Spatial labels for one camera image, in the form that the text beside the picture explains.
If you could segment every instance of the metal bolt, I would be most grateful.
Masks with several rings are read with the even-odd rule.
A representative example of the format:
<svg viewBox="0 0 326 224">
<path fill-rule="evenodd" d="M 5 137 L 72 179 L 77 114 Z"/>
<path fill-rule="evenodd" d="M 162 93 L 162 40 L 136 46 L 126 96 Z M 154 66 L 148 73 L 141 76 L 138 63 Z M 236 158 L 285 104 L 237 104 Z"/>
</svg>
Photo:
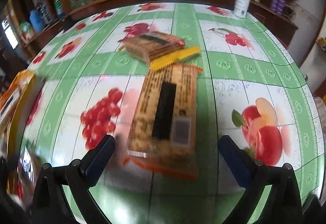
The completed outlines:
<svg viewBox="0 0 326 224">
<path fill-rule="evenodd" d="M 258 166 L 262 166 L 264 163 L 261 160 L 257 159 L 255 160 L 255 164 Z"/>
<path fill-rule="evenodd" d="M 288 170 L 291 170 L 292 169 L 292 165 L 289 164 L 289 163 L 284 163 L 285 165 L 285 168 L 287 168 Z"/>
<path fill-rule="evenodd" d="M 43 166 L 42 166 L 42 168 L 44 170 L 46 170 L 46 169 L 50 168 L 50 164 L 49 163 L 44 163 Z"/>
<path fill-rule="evenodd" d="M 72 164 L 73 166 L 77 166 L 77 165 L 80 164 L 80 160 L 79 160 L 79 159 L 75 159 L 75 160 L 73 160 L 73 161 L 71 162 L 71 164 Z"/>
</svg>

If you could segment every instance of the purple bottle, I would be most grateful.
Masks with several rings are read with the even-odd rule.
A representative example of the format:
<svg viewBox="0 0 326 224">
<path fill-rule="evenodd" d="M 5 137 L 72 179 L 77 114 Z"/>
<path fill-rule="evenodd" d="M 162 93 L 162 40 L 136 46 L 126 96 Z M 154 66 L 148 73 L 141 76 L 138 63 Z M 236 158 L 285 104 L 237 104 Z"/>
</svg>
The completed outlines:
<svg viewBox="0 0 326 224">
<path fill-rule="evenodd" d="M 272 4 L 271 4 L 271 10 L 273 12 L 276 12 L 276 8 L 278 7 L 278 0 L 272 0 Z"/>
<path fill-rule="evenodd" d="M 277 14 L 282 14 L 285 7 L 285 0 L 278 0 L 278 7 L 276 9 Z"/>
</svg>

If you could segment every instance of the qr code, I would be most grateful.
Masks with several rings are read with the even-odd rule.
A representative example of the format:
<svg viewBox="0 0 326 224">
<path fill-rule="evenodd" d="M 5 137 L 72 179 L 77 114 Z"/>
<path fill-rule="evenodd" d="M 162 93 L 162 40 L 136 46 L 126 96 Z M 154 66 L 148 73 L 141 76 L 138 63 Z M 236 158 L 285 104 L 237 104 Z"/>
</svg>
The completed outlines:
<svg viewBox="0 0 326 224">
<path fill-rule="evenodd" d="M 173 122 L 172 144 L 189 146 L 191 118 L 176 117 Z"/>
</svg>

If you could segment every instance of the green and white tablecloth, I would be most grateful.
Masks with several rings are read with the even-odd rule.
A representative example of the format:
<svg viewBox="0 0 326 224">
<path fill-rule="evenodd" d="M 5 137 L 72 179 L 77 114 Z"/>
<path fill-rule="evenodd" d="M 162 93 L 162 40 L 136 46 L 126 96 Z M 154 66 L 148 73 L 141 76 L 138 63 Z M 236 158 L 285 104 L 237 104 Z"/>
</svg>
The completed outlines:
<svg viewBox="0 0 326 224">
<path fill-rule="evenodd" d="M 187 60 L 204 70 L 198 77 L 196 181 L 165 177 L 133 163 L 121 165 L 148 67 L 117 49 L 124 37 L 139 34 L 140 23 L 148 25 L 147 31 L 177 35 L 188 47 L 201 49 L 200 55 Z M 242 39 L 240 44 L 227 40 L 230 31 Z M 72 41 L 78 45 L 62 52 Z M 40 56 L 29 69 L 46 82 L 22 146 L 27 139 L 34 142 L 36 154 L 53 166 L 67 165 L 86 154 L 82 111 L 113 87 L 124 92 L 118 103 L 121 114 L 111 119 L 117 124 L 115 136 L 119 135 L 115 157 L 90 189 L 113 224 L 221 223 L 243 189 L 219 156 L 217 141 L 228 134 L 240 148 L 248 146 L 231 113 L 255 105 L 257 98 L 271 103 L 278 129 L 287 135 L 287 154 L 282 151 L 276 166 L 292 164 L 303 201 L 310 192 L 320 194 L 324 143 L 314 99 L 282 44 L 250 14 L 241 20 L 222 8 L 189 3 L 126 6 L 86 18 L 59 33 Z M 258 218 L 269 191 L 265 188 L 250 223 Z M 72 210 L 82 218 L 70 190 L 65 192 Z"/>
</svg>

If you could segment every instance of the blue bottle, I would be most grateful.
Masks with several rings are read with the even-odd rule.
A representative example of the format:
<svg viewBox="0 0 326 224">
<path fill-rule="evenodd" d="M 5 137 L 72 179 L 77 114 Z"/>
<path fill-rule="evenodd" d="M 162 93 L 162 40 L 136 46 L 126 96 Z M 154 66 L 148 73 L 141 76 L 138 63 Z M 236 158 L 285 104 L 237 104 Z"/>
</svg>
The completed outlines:
<svg viewBox="0 0 326 224">
<path fill-rule="evenodd" d="M 31 21 L 31 24 L 37 34 L 42 32 L 42 30 L 45 28 L 45 24 L 43 22 L 43 19 L 40 16 L 40 13 L 38 12 L 38 10 L 31 11 L 29 20 Z"/>
</svg>

